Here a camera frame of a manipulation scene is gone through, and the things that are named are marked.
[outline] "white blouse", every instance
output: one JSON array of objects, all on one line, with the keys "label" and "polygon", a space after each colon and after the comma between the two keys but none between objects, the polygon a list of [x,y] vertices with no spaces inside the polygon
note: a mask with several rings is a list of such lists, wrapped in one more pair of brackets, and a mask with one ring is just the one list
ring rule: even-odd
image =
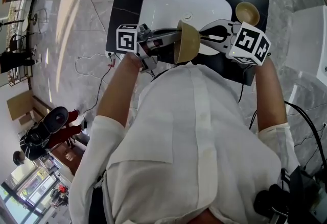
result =
[{"label": "white blouse", "polygon": [[226,81],[191,63],[162,74],[139,103],[127,132],[95,118],[69,194],[73,224],[88,223],[105,169],[97,185],[108,223],[187,223],[206,208],[223,223],[267,222],[255,196],[278,182],[282,167],[299,165],[287,123],[256,136]]}]

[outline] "white sink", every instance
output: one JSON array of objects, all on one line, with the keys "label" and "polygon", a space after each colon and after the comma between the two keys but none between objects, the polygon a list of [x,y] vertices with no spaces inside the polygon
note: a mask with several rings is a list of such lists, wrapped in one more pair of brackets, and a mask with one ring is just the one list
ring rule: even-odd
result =
[{"label": "white sink", "polygon": [[[218,19],[231,19],[232,9],[226,0],[143,0],[139,24],[150,29],[176,28],[178,21],[201,30]],[[200,52],[208,55],[217,51],[201,45]]]}]

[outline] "shirt pocket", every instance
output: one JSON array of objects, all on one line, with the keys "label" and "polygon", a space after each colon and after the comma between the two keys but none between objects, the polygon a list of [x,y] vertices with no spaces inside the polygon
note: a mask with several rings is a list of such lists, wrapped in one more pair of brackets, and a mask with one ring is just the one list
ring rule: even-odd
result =
[{"label": "shirt pocket", "polygon": [[126,136],[109,158],[109,167],[123,161],[173,163],[173,115],[138,114]]}]

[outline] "marble floor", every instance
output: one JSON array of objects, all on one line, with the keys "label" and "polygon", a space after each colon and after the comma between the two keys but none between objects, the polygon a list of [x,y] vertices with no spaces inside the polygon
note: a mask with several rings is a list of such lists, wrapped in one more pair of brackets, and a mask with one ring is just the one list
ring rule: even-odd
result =
[{"label": "marble floor", "polygon": [[[109,69],[110,59],[104,56],[107,30],[113,0],[37,0],[33,12],[38,12],[40,23],[31,28],[32,45],[38,45],[42,63],[33,67],[32,88],[34,94],[51,106],[65,106],[69,110],[85,111],[97,99],[100,77]],[[327,96],[301,73],[284,65],[292,14],[294,11],[324,4],[324,0],[270,0],[267,36],[272,42],[271,58],[277,68],[284,98],[307,111],[316,128],[320,130],[327,122]],[[167,68],[160,64],[155,73]],[[100,89],[102,96],[114,68],[106,75]],[[136,114],[138,95],[151,81],[149,74],[140,74],[131,103],[131,121]],[[241,85],[230,82],[237,94]],[[245,86],[240,102],[246,123],[249,125],[256,110],[255,82]],[[87,121],[92,122],[96,108],[87,112]],[[293,109],[288,108],[288,118],[295,144],[312,135],[309,126]],[[327,154],[327,130],[322,143]],[[316,150],[314,138],[295,148],[299,161],[305,165]],[[308,172],[321,166],[319,152],[307,165]]]}]

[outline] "bowl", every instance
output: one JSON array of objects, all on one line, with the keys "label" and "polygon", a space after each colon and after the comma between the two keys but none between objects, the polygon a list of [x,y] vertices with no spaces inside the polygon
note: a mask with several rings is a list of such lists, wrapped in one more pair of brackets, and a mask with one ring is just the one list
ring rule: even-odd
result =
[{"label": "bowl", "polygon": [[236,6],[236,17],[240,22],[246,22],[256,26],[260,20],[260,14],[257,8],[249,2],[241,2]]},{"label": "bowl", "polygon": [[181,40],[174,44],[174,62],[189,62],[196,57],[200,51],[200,34],[191,25],[180,20],[177,29],[182,31]]}]

